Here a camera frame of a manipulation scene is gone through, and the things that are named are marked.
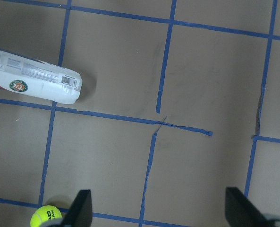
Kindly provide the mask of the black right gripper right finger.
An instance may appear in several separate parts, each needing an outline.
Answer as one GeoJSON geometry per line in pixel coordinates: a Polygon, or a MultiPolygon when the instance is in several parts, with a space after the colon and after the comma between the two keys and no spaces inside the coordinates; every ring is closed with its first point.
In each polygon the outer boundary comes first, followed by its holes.
{"type": "Polygon", "coordinates": [[[280,227],[280,217],[262,214],[237,187],[225,189],[225,219],[230,227],[280,227]]]}

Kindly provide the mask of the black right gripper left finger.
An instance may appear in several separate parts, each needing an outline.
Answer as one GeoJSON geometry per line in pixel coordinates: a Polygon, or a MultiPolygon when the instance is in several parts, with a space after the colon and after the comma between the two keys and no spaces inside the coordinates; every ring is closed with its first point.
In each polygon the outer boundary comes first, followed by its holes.
{"type": "Polygon", "coordinates": [[[63,218],[45,223],[42,227],[90,227],[93,221],[91,190],[80,190],[63,218]]]}

